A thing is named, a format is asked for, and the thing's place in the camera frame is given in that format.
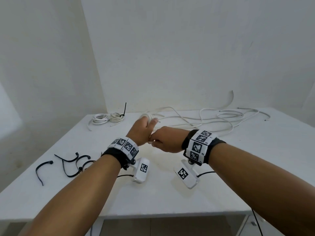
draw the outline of person's left hand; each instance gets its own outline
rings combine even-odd
[[[155,127],[157,122],[158,119],[153,118],[148,124],[148,118],[146,116],[143,116],[134,123],[126,137],[133,140],[137,144],[137,146],[141,146],[148,142],[153,128]]]

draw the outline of hand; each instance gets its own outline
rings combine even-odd
[[[188,133],[188,130],[180,128],[162,127],[151,135],[149,141],[162,151],[177,153],[183,150],[181,145]]]
[[[157,121],[157,118],[153,118],[148,124],[148,118],[143,116],[134,123],[126,137],[133,140],[137,146],[147,143]]]

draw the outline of forearm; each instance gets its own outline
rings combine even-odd
[[[209,165],[238,196],[277,228],[315,232],[315,188],[307,182],[224,143],[212,149]]]
[[[100,214],[120,168],[113,156],[102,156],[50,200],[26,235],[85,235]]]

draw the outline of floor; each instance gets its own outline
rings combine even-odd
[[[25,223],[11,223],[2,236],[22,236],[24,226]],[[232,236],[225,216],[105,220],[100,236],[109,235]]]

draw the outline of white table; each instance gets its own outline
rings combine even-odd
[[[232,133],[221,137],[227,143],[257,155],[315,186],[315,129],[273,108],[262,108],[271,115],[258,114],[242,123]],[[217,111],[205,112],[214,116]],[[181,111],[185,116],[198,116],[198,111]],[[101,152],[119,136],[124,136],[139,118],[140,113],[127,113],[120,124],[91,125],[87,123],[92,115],[85,116],[64,137],[34,162],[2,193],[0,193],[0,220],[29,221],[49,202],[49,200],[72,178],[62,169],[57,154],[73,159],[75,152],[90,155],[97,160]],[[182,123],[178,118],[161,120],[161,125]],[[203,125],[203,129],[213,130],[225,125]],[[202,176],[199,184],[189,190],[173,171],[175,164],[183,159],[182,153],[170,154],[145,144],[140,147],[137,157],[150,160],[150,171],[145,183],[137,184],[130,177],[116,180],[112,192],[100,213],[104,218],[141,218],[160,216],[200,216],[231,213],[249,213],[250,207],[240,199],[216,174]],[[53,165],[45,165],[38,171],[44,186],[35,174],[35,168],[42,162],[53,160]],[[66,164],[69,174],[77,171],[75,164]],[[196,166],[202,173],[211,170],[204,164]],[[130,174],[132,169],[121,170],[120,174]]]

